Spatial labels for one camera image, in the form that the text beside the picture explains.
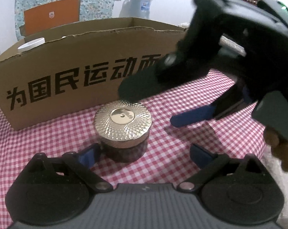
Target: red and white checkered tablecloth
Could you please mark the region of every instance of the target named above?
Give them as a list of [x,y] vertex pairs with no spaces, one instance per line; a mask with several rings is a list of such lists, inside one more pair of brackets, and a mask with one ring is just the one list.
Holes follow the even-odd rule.
[[[212,70],[205,79],[143,101],[153,118],[144,156],[131,164],[114,163],[102,156],[92,170],[113,185],[166,182],[177,185],[198,171],[189,158],[191,143],[231,157],[244,157],[247,153],[261,157],[265,148],[264,127],[250,117],[254,105],[219,121],[205,121],[180,129],[170,126],[173,114],[209,104],[232,85],[231,79]],[[98,108],[19,131],[10,127],[0,110],[0,228],[7,228],[12,222],[5,207],[5,194],[28,161],[37,152],[56,157],[96,142],[93,118]]]

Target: textured metal lid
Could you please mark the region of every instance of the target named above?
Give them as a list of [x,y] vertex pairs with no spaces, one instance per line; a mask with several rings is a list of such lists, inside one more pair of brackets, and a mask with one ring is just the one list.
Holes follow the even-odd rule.
[[98,134],[111,141],[138,139],[148,132],[151,123],[145,106],[120,100],[103,105],[94,118]]

